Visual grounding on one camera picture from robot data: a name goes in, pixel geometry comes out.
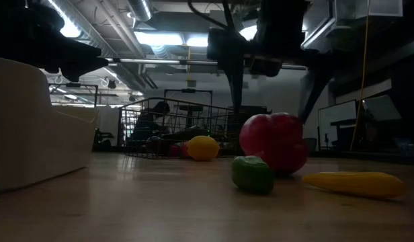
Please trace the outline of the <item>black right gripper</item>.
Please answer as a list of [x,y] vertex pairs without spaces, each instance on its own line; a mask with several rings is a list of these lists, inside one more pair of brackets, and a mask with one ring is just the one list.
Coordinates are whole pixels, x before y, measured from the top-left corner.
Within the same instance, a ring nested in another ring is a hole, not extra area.
[[307,68],[300,80],[298,109],[298,117],[305,124],[335,72],[334,62],[326,62],[327,54],[301,48],[308,1],[261,0],[257,31],[251,40],[238,33],[227,3],[222,0],[226,23],[209,30],[206,56],[225,70],[234,113],[241,108],[244,68],[252,75],[275,77],[284,63],[291,63]]

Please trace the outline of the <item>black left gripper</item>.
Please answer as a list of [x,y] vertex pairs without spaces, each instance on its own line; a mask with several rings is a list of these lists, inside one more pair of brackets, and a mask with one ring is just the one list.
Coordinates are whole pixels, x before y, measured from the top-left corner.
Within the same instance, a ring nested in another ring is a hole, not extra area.
[[[0,58],[26,63],[50,73],[60,71],[70,82],[108,66],[104,58],[84,58],[63,63],[52,60],[51,51],[64,19],[41,0],[0,0]],[[65,42],[65,58],[97,57],[101,49],[80,42]]]

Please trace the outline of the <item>red bell pepper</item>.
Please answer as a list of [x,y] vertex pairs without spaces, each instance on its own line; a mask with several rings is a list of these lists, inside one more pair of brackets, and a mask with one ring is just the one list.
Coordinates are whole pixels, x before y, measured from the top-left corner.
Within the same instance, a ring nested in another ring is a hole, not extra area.
[[277,174],[290,175],[308,158],[303,123],[287,113],[257,114],[241,127],[239,144],[247,156],[260,157]]

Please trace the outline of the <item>yellow lemon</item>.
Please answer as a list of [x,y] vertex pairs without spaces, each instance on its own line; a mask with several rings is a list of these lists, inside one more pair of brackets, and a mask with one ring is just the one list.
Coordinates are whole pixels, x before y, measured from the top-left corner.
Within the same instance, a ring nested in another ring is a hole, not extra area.
[[219,150],[219,144],[209,136],[195,136],[187,143],[188,155],[196,161],[211,161]]

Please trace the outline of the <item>purple eggplant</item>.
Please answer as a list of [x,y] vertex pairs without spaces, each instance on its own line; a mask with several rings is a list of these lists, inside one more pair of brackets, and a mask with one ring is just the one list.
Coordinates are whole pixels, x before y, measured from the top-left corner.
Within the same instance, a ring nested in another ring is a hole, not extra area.
[[189,128],[186,130],[182,130],[176,133],[171,134],[164,134],[161,138],[163,140],[170,140],[172,142],[181,142],[185,140],[190,140],[195,136],[202,136],[208,134],[208,131],[200,129],[200,128]]

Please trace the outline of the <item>whiteboard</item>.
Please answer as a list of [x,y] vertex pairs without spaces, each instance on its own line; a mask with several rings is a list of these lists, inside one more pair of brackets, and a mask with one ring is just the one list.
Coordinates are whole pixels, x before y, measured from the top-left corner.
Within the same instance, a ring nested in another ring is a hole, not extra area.
[[356,125],[356,111],[356,100],[318,110],[320,150],[349,150]]

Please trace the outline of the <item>ceiling light panel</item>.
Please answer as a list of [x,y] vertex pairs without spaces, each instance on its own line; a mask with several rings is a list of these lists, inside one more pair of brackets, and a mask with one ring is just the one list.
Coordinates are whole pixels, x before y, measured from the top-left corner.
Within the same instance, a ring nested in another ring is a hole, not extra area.
[[191,35],[186,40],[188,46],[194,47],[207,47],[208,46],[208,36],[207,35]]
[[183,44],[183,40],[180,34],[134,32],[134,35],[141,44],[147,44],[149,46],[177,46]]

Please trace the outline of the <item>white plastic bin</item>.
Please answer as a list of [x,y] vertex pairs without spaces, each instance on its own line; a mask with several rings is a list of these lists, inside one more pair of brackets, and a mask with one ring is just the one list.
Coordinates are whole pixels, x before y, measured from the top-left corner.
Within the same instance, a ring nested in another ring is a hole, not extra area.
[[0,58],[0,192],[86,167],[97,115],[53,106],[40,69]]

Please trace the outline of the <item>small green pepper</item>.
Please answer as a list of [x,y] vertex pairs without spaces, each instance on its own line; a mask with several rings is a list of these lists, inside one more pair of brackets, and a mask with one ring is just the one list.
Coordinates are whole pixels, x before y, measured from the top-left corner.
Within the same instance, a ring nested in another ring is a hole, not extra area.
[[231,163],[232,182],[244,192],[268,194],[274,188],[274,172],[257,156],[235,157]]

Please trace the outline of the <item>person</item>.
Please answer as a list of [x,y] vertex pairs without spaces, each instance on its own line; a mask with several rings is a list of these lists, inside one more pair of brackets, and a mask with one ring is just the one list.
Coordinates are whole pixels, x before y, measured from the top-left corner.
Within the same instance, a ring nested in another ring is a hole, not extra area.
[[165,101],[158,102],[153,108],[143,110],[138,115],[131,139],[146,140],[154,135],[154,133],[164,131],[165,127],[157,124],[156,120],[163,118],[169,111],[169,104]]

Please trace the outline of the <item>grey monitor screen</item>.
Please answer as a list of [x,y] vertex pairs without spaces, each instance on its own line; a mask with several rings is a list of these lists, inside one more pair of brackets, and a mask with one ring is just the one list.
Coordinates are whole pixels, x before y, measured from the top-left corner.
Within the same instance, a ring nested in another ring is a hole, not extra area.
[[381,95],[378,97],[363,99],[362,104],[375,121],[402,119],[402,116],[389,95]]

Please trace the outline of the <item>yellow chili pepper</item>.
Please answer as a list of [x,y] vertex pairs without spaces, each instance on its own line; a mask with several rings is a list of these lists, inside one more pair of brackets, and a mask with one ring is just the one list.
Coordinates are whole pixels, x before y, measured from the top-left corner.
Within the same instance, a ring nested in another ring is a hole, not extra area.
[[398,198],[407,192],[403,181],[383,172],[321,172],[305,175],[302,181],[329,192],[368,198]]

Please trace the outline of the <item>silver ceiling duct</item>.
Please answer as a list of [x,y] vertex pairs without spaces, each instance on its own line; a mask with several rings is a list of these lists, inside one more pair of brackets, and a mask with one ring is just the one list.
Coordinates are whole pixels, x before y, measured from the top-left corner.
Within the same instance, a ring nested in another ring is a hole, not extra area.
[[154,10],[151,5],[150,0],[127,0],[129,8],[136,19],[139,22],[149,21],[153,14]]

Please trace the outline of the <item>black stand frame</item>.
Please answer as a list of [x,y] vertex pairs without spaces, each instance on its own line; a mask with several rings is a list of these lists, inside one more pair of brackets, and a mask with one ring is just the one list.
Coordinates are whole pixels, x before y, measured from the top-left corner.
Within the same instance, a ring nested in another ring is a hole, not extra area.
[[[193,89],[193,88],[185,88],[185,89],[165,89],[164,93],[163,93],[163,97],[166,98],[167,97],[167,93],[169,91],[172,92],[181,92],[181,93],[209,93],[210,94],[210,103],[209,105],[211,106],[213,104],[213,90],[199,90],[199,89]],[[183,110],[188,111],[188,112],[192,112],[192,111],[202,111],[203,108],[201,108],[200,104],[188,104],[188,106],[186,108],[183,108]]]

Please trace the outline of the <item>white ceiling duct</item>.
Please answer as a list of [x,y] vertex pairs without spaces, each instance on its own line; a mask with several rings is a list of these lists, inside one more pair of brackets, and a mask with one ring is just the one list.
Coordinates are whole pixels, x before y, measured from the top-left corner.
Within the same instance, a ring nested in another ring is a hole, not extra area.
[[375,35],[403,17],[407,0],[309,0],[301,47],[326,53],[353,52],[364,42],[365,31]]

